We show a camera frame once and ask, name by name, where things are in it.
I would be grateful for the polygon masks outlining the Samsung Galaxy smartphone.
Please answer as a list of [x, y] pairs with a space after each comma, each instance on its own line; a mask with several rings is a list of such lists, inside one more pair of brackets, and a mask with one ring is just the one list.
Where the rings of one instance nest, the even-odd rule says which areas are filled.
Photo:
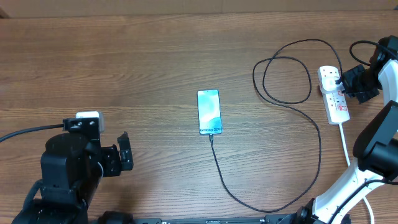
[[223, 132], [221, 120], [220, 93], [218, 90], [198, 90], [198, 123], [201, 135]]

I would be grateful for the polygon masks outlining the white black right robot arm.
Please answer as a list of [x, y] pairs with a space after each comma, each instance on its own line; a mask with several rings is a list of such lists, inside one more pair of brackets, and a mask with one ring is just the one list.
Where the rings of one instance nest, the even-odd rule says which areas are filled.
[[[284, 48], [300, 42], [323, 42], [327, 44], [335, 53], [340, 70], [342, 72], [341, 60], [335, 49], [326, 41], [321, 39], [304, 39], [291, 42], [281, 47], [272, 57], [259, 61], [252, 70], [252, 82], [257, 94], [266, 102], [294, 110], [306, 117], [315, 127], [319, 140], [319, 158], [318, 170], [310, 186], [297, 198], [293, 199], [283, 207], [274, 210], [260, 210], [252, 207], [237, 197], [235, 197], [225, 185], [221, 169], [216, 158], [213, 138], [215, 134], [222, 133], [220, 94], [218, 90], [198, 90], [198, 121], [201, 135], [209, 136], [211, 150], [221, 183], [230, 197], [241, 205], [261, 213], [274, 213], [285, 209], [303, 195], [305, 195], [316, 182], [320, 173], [321, 165], [321, 136], [320, 130], [314, 120], [304, 112], [288, 105], [300, 104], [308, 100], [312, 92], [312, 81], [309, 71], [305, 64], [297, 58], [278, 56]], [[373, 56], [366, 63], [352, 52], [352, 48], [357, 44], [370, 44], [376, 46]], [[384, 185], [397, 185], [393, 180], [397, 177], [397, 140], [393, 138], [397, 132], [397, 37], [390, 35], [379, 40], [371, 42], [368, 40], [359, 40], [349, 47], [350, 55], [360, 63], [339, 75], [337, 68], [331, 66], [322, 66], [318, 69], [318, 78], [320, 81], [320, 90], [323, 94], [326, 113], [331, 124], [338, 124], [343, 147], [346, 150], [345, 137], [342, 128], [342, 122], [334, 121], [334, 115], [337, 116], [338, 106], [343, 103], [337, 103], [337, 93], [346, 94], [350, 98], [357, 97], [359, 103], [364, 103], [379, 94], [379, 90], [384, 94], [384, 107], [377, 116], [366, 126], [358, 136], [354, 147], [353, 155], [355, 159], [349, 164], [343, 175], [322, 195], [311, 199], [305, 207], [301, 207], [298, 212], [287, 215], [280, 223], [345, 223], [345, 216], [360, 200], [373, 189]], [[289, 59], [302, 64], [308, 75], [309, 91], [306, 98], [301, 101], [281, 101], [271, 96], [266, 90], [265, 77], [268, 66], [273, 60]], [[262, 87], [269, 98], [269, 101], [259, 91], [255, 81], [256, 67], [262, 63], [268, 62], [262, 78]]]

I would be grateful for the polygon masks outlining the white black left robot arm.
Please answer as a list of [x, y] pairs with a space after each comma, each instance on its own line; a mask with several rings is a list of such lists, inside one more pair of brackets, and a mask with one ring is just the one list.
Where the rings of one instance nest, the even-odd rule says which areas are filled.
[[103, 147], [98, 127], [62, 126], [45, 144], [42, 178], [27, 194], [16, 224], [88, 223], [88, 208], [103, 177], [121, 172], [116, 145]]

